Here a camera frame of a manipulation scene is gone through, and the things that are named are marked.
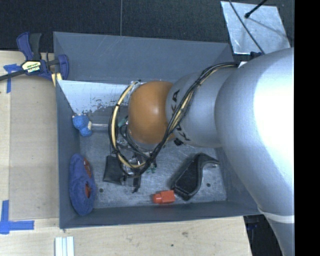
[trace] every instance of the gray box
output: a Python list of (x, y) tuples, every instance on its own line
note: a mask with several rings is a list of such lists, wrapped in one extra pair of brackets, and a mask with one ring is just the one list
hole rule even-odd
[[(66, 54), (70, 64), (68, 80), (56, 85), (60, 228), (259, 214), (257, 204), (221, 148), (177, 147), (169, 143), (157, 158), (157, 171), (143, 174), (141, 188), (132, 194), (130, 187), (102, 181), (106, 156), (110, 154), (107, 131), (94, 131), (90, 137), (80, 137), (72, 124), (72, 115), (80, 111), (75, 103), (88, 97), (93, 99), (95, 95), (91, 91), (94, 87), (105, 86), (106, 94), (114, 94), (113, 90), (108, 90), (108, 84), (121, 88), (134, 80), (174, 83), (182, 76), (208, 66), (232, 62), (228, 44), (55, 32), (54, 54)], [(81, 93), (66, 93), (70, 88), (77, 90), (77, 85), (82, 88)], [(105, 102), (94, 111), (86, 109), (82, 112), (94, 123), (107, 124), (111, 108), (112, 103)], [(123, 107), (121, 114), (125, 115), (126, 111)], [(204, 170), (199, 192), (187, 202), (177, 197), (173, 204), (153, 204), (152, 194), (168, 190), (179, 166), (198, 152), (221, 162), (215, 169)], [(74, 211), (69, 198), (69, 163), (74, 153), (87, 157), (98, 188), (94, 209), (86, 216), (79, 216)]]

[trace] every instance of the black object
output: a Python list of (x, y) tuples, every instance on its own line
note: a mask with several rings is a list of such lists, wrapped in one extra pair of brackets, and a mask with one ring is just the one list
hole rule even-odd
[(181, 145), (183, 144), (183, 142), (182, 142), (180, 139), (178, 139), (178, 138), (176, 138), (173, 142), (174, 142), (174, 144), (176, 144), (177, 146), (181, 146)]
[(132, 193), (138, 191), (141, 185), (140, 177), (130, 177), (124, 174), (116, 157), (108, 155), (105, 162), (105, 170), (103, 175), (104, 182), (110, 182), (118, 185), (134, 187)]
[(259, 3), (256, 7), (254, 7), (251, 11), (247, 12), (244, 17), (247, 19), (250, 17), (250, 15), (255, 12), (260, 6), (262, 6), (266, 1), (268, 0), (263, 0), (261, 3)]
[(183, 200), (188, 201), (191, 199), (201, 187), (203, 168), (208, 163), (220, 164), (218, 160), (207, 154), (196, 154), (181, 167), (171, 189), (181, 196)]
[(108, 155), (105, 162), (103, 181), (122, 185), (121, 181), (123, 180), (123, 178), (124, 173), (119, 166), (117, 158)]

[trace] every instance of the metal rod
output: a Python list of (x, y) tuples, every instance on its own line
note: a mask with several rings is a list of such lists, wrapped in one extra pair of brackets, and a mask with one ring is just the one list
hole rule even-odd
[(247, 19), (250, 17), (250, 15), (255, 12), (260, 6), (262, 6), (266, 1), (268, 0), (263, 0), (261, 3), (259, 3), (256, 7), (254, 7), (251, 11), (247, 12), (244, 17)]

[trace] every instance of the blue cloth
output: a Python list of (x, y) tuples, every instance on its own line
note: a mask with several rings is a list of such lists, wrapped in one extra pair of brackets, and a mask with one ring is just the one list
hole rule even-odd
[[(91, 171), (91, 178), (89, 177), (84, 161), (84, 157), (76, 153), (71, 157), (69, 166), (69, 195), (73, 208), (81, 216), (93, 210), (97, 191), (94, 174)], [(86, 184), (91, 188), (89, 198), (85, 192)]]
[[(15, 72), (15, 71), (22, 70), (22, 68), (17, 64), (4, 65), (3, 68), (5, 71), (8, 72), (8, 74), (10, 74), (13, 71)], [(6, 82), (6, 93), (8, 94), (10, 92), (11, 92), (11, 78), (8, 78)]]
[(86, 115), (76, 115), (72, 118), (73, 126), (80, 131), (83, 137), (90, 136), (92, 131), (88, 128), (89, 118)]
[(7, 235), (15, 230), (33, 230), (34, 220), (9, 221), (9, 200), (2, 201), (0, 234)]

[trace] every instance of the white stripe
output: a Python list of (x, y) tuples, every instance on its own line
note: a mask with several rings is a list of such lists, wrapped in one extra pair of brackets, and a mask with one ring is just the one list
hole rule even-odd
[(295, 223), (295, 216), (294, 215), (289, 215), (289, 216), (276, 215), (276, 214), (273, 214), (273, 213), (264, 212), (259, 207), (258, 207), (258, 210), (267, 219), (270, 219), (272, 221), (279, 222), (279, 223), (285, 223), (285, 224), (294, 224)]

